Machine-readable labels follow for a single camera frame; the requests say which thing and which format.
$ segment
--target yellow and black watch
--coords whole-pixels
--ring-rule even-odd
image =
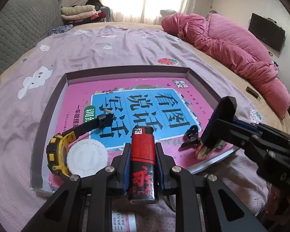
[[[96,128],[104,128],[112,125],[114,113],[105,109],[107,114],[98,115],[95,119],[73,127],[62,134],[58,133],[50,140],[46,147],[48,168],[59,175],[63,180],[69,179],[70,171],[67,166],[68,146],[80,136]]]

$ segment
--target red and black lighter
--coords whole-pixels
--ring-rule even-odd
[[[157,203],[158,181],[154,129],[135,126],[132,130],[129,201],[132,204]]]

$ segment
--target green folded blanket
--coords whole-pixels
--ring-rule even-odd
[[[94,5],[85,5],[85,6],[75,6],[75,7],[62,7],[61,14],[66,16],[77,15],[84,12],[93,11],[95,9]]]

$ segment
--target black wall-mounted tv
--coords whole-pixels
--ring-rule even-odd
[[[285,31],[274,22],[252,13],[248,30],[274,50],[280,52],[285,41]]]

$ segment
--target pink comforter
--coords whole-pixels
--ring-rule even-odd
[[[176,35],[247,79],[283,118],[290,95],[277,78],[278,70],[262,43],[247,29],[219,14],[208,20],[197,14],[176,13],[163,18],[165,32]]]

